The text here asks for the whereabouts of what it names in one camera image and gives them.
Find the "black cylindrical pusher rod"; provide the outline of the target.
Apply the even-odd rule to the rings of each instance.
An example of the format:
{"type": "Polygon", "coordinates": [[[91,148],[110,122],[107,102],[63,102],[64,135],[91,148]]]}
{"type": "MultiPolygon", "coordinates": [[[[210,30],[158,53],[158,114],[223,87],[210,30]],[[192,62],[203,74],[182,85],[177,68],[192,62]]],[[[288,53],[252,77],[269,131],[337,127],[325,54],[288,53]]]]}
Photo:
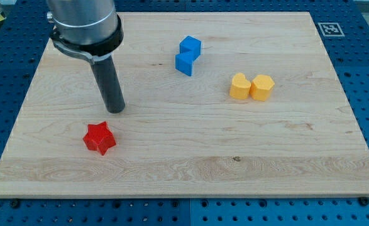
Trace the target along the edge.
{"type": "Polygon", "coordinates": [[[106,110],[116,114],[124,110],[125,102],[112,56],[91,66],[106,110]]]}

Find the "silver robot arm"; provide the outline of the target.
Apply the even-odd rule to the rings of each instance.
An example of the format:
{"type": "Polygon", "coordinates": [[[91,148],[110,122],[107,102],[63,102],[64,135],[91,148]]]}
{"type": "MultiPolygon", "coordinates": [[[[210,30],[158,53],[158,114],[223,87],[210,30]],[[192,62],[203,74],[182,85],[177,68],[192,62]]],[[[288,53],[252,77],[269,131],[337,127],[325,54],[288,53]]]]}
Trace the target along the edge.
{"type": "Polygon", "coordinates": [[[106,109],[124,110],[125,102],[112,53],[123,42],[121,18],[113,0],[47,0],[47,20],[54,24],[53,45],[64,55],[91,66],[106,109]]]}

